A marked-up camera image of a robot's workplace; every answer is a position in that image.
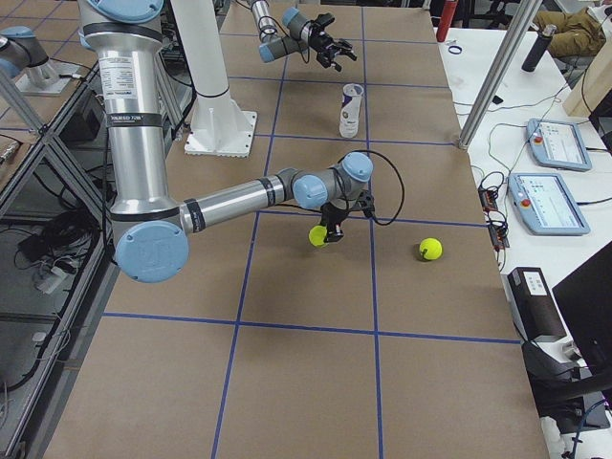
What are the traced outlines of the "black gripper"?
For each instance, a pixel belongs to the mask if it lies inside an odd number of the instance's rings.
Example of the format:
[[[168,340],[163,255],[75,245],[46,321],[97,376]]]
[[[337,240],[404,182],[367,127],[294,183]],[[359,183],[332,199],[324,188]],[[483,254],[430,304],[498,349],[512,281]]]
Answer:
[[[326,235],[326,243],[336,243],[342,239],[344,233],[341,224],[351,213],[353,205],[351,201],[340,199],[338,203],[328,202],[320,208],[320,231]]]
[[[336,40],[325,31],[335,21],[332,13],[319,14],[315,20],[308,22],[308,45],[317,54],[317,62],[325,69],[331,68],[336,72],[342,70],[337,64],[338,55],[348,56],[351,60],[357,60],[353,45],[345,39]]]

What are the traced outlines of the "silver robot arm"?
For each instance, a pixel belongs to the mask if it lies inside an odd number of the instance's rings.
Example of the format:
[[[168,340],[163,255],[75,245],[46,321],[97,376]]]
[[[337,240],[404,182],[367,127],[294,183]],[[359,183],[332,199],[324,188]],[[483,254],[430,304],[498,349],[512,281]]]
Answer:
[[[350,42],[335,39],[326,32],[326,28],[335,22],[335,16],[330,12],[311,19],[298,8],[289,7],[278,21],[271,15],[267,1],[249,1],[248,9],[258,29],[258,50],[263,62],[273,62],[292,54],[300,54],[308,62],[310,52],[313,52],[323,68],[340,72],[342,66],[337,63],[338,56],[347,56],[352,61],[358,59]]]
[[[185,265],[190,233],[289,200],[320,210],[327,238],[340,239],[341,222],[373,171],[360,151],[319,172],[286,168],[197,199],[170,196],[157,82],[163,7],[160,1],[79,3],[82,40],[98,57],[118,192],[111,222],[120,269],[139,282],[165,281]],[[196,97],[187,151],[247,156],[257,116],[230,95],[212,3],[174,1],[170,7]]]

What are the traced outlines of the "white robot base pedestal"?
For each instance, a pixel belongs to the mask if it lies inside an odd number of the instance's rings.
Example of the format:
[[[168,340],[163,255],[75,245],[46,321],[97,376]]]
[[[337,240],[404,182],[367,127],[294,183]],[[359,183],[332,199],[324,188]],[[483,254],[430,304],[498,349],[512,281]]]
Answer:
[[[247,157],[257,114],[231,97],[213,3],[177,0],[171,7],[196,93],[186,153]]]

